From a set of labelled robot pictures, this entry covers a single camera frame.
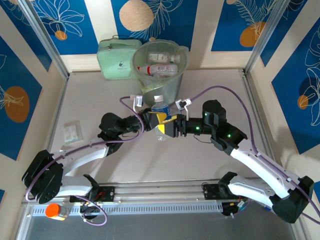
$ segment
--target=white floor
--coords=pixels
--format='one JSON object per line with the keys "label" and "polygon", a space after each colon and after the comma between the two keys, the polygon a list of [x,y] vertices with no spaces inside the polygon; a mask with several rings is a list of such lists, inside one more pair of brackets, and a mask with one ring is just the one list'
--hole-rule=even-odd
{"label": "white floor", "polygon": [[[229,87],[243,99],[253,120],[256,145],[264,151],[238,70],[188,70],[183,75],[179,97],[192,98],[213,85]],[[84,141],[89,141],[100,133],[99,124],[105,113],[112,112],[121,118],[131,115],[119,103],[119,98],[137,93],[140,93],[139,84],[134,79],[107,81],[100,72],[72,74],[51,152],[59,151],[64,144],[64,124],[79,120]],[[226,109],[228,122],[250,136],[245,111],[238,100],[224,89],[213,89],[194,101],[189,108],[191,117],[200,118],[202,104],[214,99]],[[210,141],[208,135],[199,136],[199,139]],[[243,177],[256,176],[242,163],[215,149],[213,144],[198,142],[193,135],[160,142],[151,131],[145,132],[136,141],[124,143],[116,153],[107,158],[79,168],[74,174],[90,174],[98,183],[107,183],[217,179],[228,171]]]}

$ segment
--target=mint green bag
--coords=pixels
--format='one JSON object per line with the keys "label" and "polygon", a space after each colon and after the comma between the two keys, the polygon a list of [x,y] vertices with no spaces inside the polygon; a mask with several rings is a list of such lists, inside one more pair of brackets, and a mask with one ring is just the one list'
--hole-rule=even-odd
{"label": "mint green bag", "polygon": [[130,61],[141,45],[135,39],[102,40],[96,56],[103,76],[108,80],[130,78]]}

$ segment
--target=metal frame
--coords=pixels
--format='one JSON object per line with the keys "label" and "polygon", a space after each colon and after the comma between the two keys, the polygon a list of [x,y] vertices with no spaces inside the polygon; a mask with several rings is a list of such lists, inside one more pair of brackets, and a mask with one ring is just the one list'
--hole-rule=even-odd
{"label": "metal frame", "polygon": [[56,108],[56,111],[54,114],[54,122],[51,126],[50,138],[48,139],[47,144],[45,145],[45,148],[48,150],[49,153],[51,153],[52,144],[54,143],[55,132],[56,132],[56,129],[58,126],[58,119],[59,119],[62,105],[63,105],[64,99],[66,96],[67,87],[68,87],[68,81],[65,82],[64,87],[63,87],[63,91],[60,95],[58,107]]}
{"label": "metal frame", "polygon": [[272,33],[274,32],[278,22],[280,21],[282,15],[284,14],[288,4],[291,0],[278,0],[275,5],[274,9],[270,13],[269,18],[267,19],[265,26],[263,28],[260,37],[258,38],[255,46],[253,47],[252,54],[245,65],[244,73],[250,73],[253,69],[256,61],[260,57],[260,54],[264,50],[265,46],[267,45]]}
{"label": "metal frame", "polygon": [[269,140],[270,136],[267,134],[267,127],[264,123],[265,121],[264,121],[263,115],[258,107],[258,99],[259,98],[254,94],[254,91],[253,91],[253,87],[252,87],[253,82],[249,81],[249,79],[245,75],[243,69],[239,70],[239,73],[240,73],[240,76],[243,80],[244,88],[246,90],[246,93],[247,93],[247,96],[249,99],[249,103],[250,103],[251,109],[253,111],[254,119],[256,120],[256,123],[257,123],[259,133],[262,137],[262,144],[263,144],[263,148],[265,150],[265,154],[267,156],[269,156],[270,158],[276,160],[274,151],[272,150],[271,142]]}
{"label": "metal frame", "polygon": [[49,36],[45,26],[41,22],[37,12],[35,11],[34,7],[32,6],[29,0],[17,0],[22,10],[25,18],[30,23],[33,31],[41,41],[42,45],[44,46],[45,50],[48,52],[49,56],[51,57],[52,61],[56,64],[60,74],[68,80],[69,73],[68,70],[62,61],[60,54],[53,43],[51,37]]}
{"label": "metal frame", "polygon": [[[251,179],[257,183],[263,182],[260,178]],[[205,200],[201,188],[204,182],[216,184],[218,180],[100,183],[101,186],[114,186],[115,193],[114,202],[100,202],[99,205],[108,215],[221,213],[222,202],[232,202],[232,200]],[[68,207],[71,216],[80,214],[81,204],[69,203],[67,197],[57,197],[50,203]],[[24,240],[31,219],[44,216],[46,207],[47,204],[40,205],[36,201],[22,203],[21,221],[17,223],[18,230],[11,239]],[[301,219],[292,224],[292,229],[297,240],[308,239]]]}

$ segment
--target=bottle cap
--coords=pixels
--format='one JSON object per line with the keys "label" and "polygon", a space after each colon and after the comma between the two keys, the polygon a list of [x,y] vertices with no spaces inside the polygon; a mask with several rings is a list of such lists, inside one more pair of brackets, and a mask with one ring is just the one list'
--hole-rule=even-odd
{"label": "bottle cap", "polygon": [[162,95],[154,96],[154,101],[155,101],[156,103],[160,103],[160,102],[162,102],[163,100],[164,100],[164,96],[162,96]]}
{"label": "bottle cap", "polygon": [[58,205],[56,203],[50,204],[45,209],[45,215],[48,218],[55,218],[60,214],[60,212],[61,212],[61,207],[60,207],[60,205]]}

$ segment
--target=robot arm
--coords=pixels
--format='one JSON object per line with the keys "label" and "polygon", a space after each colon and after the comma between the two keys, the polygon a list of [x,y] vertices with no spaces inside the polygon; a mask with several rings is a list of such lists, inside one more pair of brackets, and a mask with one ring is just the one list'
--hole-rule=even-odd
{"label": "robot arm", "polygon": [[218,183],[220,195],[224,197],[244,196],[260,202],[288,223],[294,223],[309,203],[291,181],[311,197],[313,180],[308,176],[299,178],[255,149],[242,131],[227,122],[226,110],[217,100],[202,105],[202,118],[187,120],[184,115],[178,115],[176,120],[165,124],[165,133],[171,137],[178,137],[179,133],[183,136],[189,133],[211,135],[210,140],[217,149],[242,162],[264,180],[258,183],[228,172]]}
{"label": "robot arm", "polygon": [[[211,135],[211,142],[220,151],[239,160],[264,182],[252,181],[236,173],[228,172],[218,183],[221,197],[244,196],[260,202],[270,208],[284,221],[294,223],[308,204],[308,200],[296,189],[290,181],[294,181],[309,196],[312,195],[314,182],[307,176],[299,178],[294,173],[286,171],[265,154],[254,151],[254,147],[247,136],[235,126],[227,122],[226,110],[222,108],[217,100],[206,101],[202,106],[201,118],[189,118],[182,114],[175,115],[170,120],[164,121],[166,114],[150,112],[146,108],[139,113],[144,128],[150,131],[159,123],[164,124],[161,129],[171,137],[187,134]],[[102,132],[98,135],[104,141],[120,140],[119,135],[129,132],[137,132],[141,124],[135,116],[120,118],[113,113],[107,113],[102,117],[99,128]],[[99,142],[97,138],[89,143],[92,147],[83,146],[68,151],[68,156],[55,162],[39,178],[31,190],[38,203],[47,203],[57,196],[88,196],[89,200],[97,200],[102,188],[89,175],[80,177],[67,176],[75,168],[78,168],[95,159],[104,158],[116,152],[122,143],[111,143],[107,145],[94,145]],[[39,152],[26,173],[22,182],[30,186],[34,177],[55,156],[65,155],[66,152],[50,154],[44,150]],[[265,161],[286,172],[288,177],[277,173],[266,164]]]}
{"label": "robot arm", "polygon": [[[155,128],[167,116],[165,113],[150,112],[149,108],[139,113],[145,131]],[[36,180],[31,189],[31,194],[39,204],[45,204],[59,196],[87,196],[89,200],[98,200],[97,196],[104,191],[98,183],[89,175],[68,176],[72,170],[87,164],[96,159],[104,158],[115,153],[123,144],[122,142],[110,144],[98,144],[103,141],[121,141],[119,135],[126,133],[136,133],[142,126],[136,116],[120,118],[113,113],[106,113],[99,125],[101,133],[98,137],[66,151],[49,153],[47,150],[40,151],[27,171],[22,177],[22,182],[27,188],[30,187],[38,173],[54,159],[63,156],[53,163]]]}

